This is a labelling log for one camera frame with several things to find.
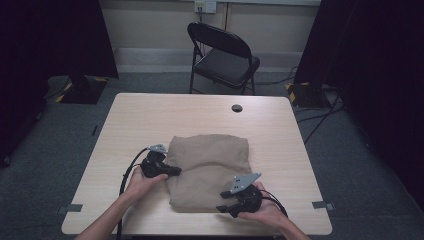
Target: forearm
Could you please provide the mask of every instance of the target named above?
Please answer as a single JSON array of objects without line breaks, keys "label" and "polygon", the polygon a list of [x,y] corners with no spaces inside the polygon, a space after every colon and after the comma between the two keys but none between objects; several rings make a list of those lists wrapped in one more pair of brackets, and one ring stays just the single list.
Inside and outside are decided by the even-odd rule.
[{"label": "forearm", "polygon": [[76,239],[107,239],[134,202],[130,193],[123,193],[96,221]]},{"label": "forearm", "polygon": [[287,240],[307,240],[310,239],[302,232],[290,219],[285,216],[280,217],[278,230],[284,235]]}]

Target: white wall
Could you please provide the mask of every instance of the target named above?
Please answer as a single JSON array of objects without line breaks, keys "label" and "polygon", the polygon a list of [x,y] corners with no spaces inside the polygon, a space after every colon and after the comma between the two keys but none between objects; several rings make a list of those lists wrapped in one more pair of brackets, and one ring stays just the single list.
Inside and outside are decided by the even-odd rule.
[{"label": "white wall", "polygon": [[[108,0],[101,5],[113,48],[168,49],[170,54],[187,51],[188,55],[192,51],[186,29],[199,21],[192,1]],[[204,14],[203,22],[226,25],[242,37],[253,53],[262,56],[262,67],[291,68],[300,60],[317,10],[316,5],[217,3],[217,13]],[[287,56],[293,59],[282,63]]]}]

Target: black equipment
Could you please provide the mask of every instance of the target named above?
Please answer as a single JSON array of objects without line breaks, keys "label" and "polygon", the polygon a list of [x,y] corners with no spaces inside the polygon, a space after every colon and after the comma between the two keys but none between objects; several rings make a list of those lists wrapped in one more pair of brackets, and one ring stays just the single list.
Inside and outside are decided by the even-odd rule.
[{"label": "black equipment", "polygon": [[[228,199],[235,197],[238,203],[232,206],[217,206],[221,213],[229,213],[233,218],[237,218],[238,214],[241,212],[251,212],[254,213],[259,210],[262,204],[262,199],[267,199],[273,201],[281,212],[288,217],[286,209],[278,201],[274,195],[265,190],[259,190],[257,187],[252,185],[252,183],[261,176],[261,173],[252,173],[245,174],[240,176],[235,176],[233,179],[233,185],[231,186],[230,191],[222,192],[220,195],[223,199]],[[270,197],[264,197],[262,192],[266,192]]]},{"label": "black equipment", "polygon": [[262,193],[259,189],[253,185],[249,185],[245,190],[232,194],[230,191],[222,192],[221,197],[228,199],[235,197],[238,203],[227,207],[217,206],[216,208],[222,212],[228,212],[233,218],[237,218],[240,212],[256,212],[259,210],[262,204]]},{"label": "black equipment", "polygon": [[163,173],[168,174],[168,176],[179,176],[182,169],[163,163],[165,158],[166,156],[163,153],[150,151],[140,164],[144,176],[153,178]]}]

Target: table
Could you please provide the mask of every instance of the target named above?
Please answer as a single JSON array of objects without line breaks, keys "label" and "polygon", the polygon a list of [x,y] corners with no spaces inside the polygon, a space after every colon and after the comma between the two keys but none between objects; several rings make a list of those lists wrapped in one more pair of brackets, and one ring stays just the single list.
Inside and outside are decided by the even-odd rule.
[{"label": "table", "polygon": [[[241,105],[242,112],[233,112],[234,104]],[[168,147],[173,136],[197,134],[247,138],[252,171],[262,173],[258,180],[280,200],[290,219],[306,234],[331,233],[326,209],[312,206],[322,196],[286,98],[143,93],[116,96],[72,201],[83,207],[67,213],[62,231],[79,234],[113,203],[122,175],[141,149],[158,143]],[[160,183],[127,211],[123,234],[264,236],[278,232],[229,214],[177,213],[169,205],[166,184]]]}]

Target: chair seat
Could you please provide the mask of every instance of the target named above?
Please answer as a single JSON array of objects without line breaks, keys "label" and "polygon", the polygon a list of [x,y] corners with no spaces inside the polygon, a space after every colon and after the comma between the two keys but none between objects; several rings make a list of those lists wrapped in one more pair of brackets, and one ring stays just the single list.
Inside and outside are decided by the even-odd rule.
[{"label": "chair seat", "polygon": [[[259,58],[252,56],[252,71],[259,68]],[[249,61],[218,49],[212,49],[199,62],[194,65],[194,72],[211,79],[217,79],[227,86],[238,89],[243,86],[251,74],[248,72]]]}]

